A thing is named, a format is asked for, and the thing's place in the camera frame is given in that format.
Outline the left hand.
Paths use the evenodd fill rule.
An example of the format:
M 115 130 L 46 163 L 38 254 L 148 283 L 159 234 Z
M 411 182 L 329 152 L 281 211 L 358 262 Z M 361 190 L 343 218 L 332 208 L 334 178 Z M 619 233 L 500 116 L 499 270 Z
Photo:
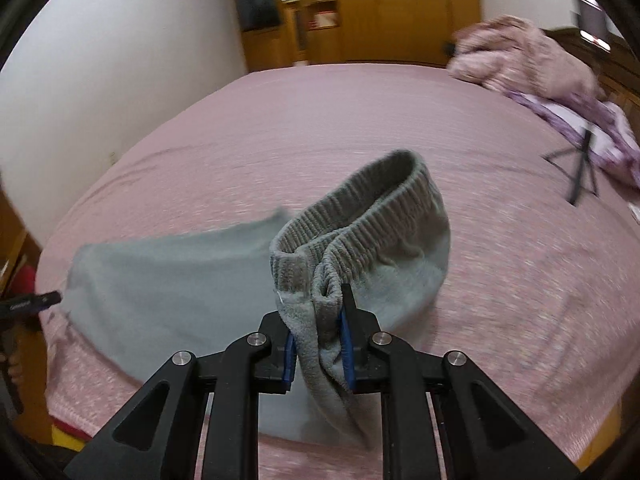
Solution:
M 24 377 L 21 352 L 15 350 L 11 354 L 0 353 L 0 363 L 6 366 L 11 382 L 16 386 L 21 385 Z

